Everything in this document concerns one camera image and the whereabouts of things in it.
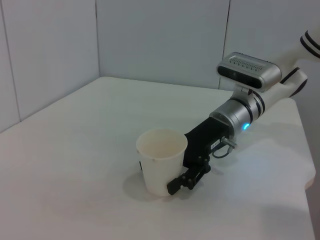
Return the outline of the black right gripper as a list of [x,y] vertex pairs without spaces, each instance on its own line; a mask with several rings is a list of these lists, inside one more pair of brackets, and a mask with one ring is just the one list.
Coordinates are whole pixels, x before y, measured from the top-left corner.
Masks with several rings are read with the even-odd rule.
[[[210,172],[210,154],[218,148],[222,137],[230,136],[230,127],[217,119],[208,117],[185,136],[187,148],[184,152],[183,166],[187,171],[167,184],[167,191],[171,196],[181,187],[193,190],[201,178]],[[139,167],[143,172],[141,161],[139,161]]]

